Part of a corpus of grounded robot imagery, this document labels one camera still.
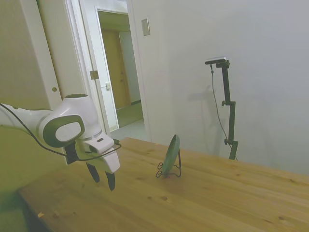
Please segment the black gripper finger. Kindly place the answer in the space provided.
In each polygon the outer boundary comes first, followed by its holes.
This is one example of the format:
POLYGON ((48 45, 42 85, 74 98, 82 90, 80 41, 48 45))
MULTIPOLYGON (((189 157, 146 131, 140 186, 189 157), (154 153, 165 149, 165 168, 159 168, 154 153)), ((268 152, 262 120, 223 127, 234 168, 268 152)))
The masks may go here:
POLYGON ((87 165, 87 168, 88 168, 88 170, 89 170, 89 172, 90 172, 90 174, 91 174, 93 180, 94 180, 96 183, 98 183, 98 182, 100 181, 100 177, 99 177, 99 174, 98 174, 98 172, 97 172, 95 166, 93 166, 93 165, 91 165, 91 164, 89 164, 89 163, 87 163, 86 165, 87 165))
POLYGON ((113 191, 115 189, 116 181, 115 181, 115 173, 109 173, 105 172, 107 180, 108 180, 108 186, 110 191, 113 191))

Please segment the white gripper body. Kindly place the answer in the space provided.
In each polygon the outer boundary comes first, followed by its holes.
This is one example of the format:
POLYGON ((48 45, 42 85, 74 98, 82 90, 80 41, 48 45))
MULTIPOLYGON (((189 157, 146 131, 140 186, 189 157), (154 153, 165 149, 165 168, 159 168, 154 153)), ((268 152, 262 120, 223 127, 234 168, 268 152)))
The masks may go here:
POLYGON ((87 144, 77 142, 75 145, 77 157, 87 164, 95 166, 98 170, 115 173, 120 168, 117 150, 120 145, 113 145, 102 153, 91 150, 87 144))

